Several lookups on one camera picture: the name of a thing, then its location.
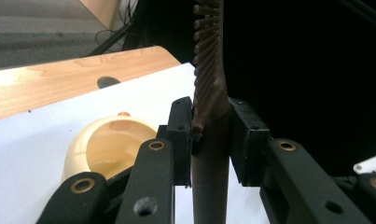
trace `yellow plastic object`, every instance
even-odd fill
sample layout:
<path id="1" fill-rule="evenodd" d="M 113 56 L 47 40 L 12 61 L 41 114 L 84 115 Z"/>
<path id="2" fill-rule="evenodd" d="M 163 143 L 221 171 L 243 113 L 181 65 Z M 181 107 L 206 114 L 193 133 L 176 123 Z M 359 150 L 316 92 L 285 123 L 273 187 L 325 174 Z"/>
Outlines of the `yellow plastic object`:
<path id="1" fill-rule="evenodd" d="M 62 182 L 81 172 L 96 172 L 111 178 L 133 166 L 141 144 L 156 138 L 156 134 L 155 127 L 128 113 L 94 121 L 69 146 Z"/>

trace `gray floor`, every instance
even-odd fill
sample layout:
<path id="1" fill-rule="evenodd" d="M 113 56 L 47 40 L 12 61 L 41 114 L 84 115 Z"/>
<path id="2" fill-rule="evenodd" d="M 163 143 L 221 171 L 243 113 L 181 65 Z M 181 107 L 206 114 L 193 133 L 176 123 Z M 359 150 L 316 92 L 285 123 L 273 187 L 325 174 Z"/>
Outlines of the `gray floor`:
<path id="1" fill-rule="evenodd" d="M 84 57 L 110 35 L 79 0 L 0 0 L 0 69 Z"/>

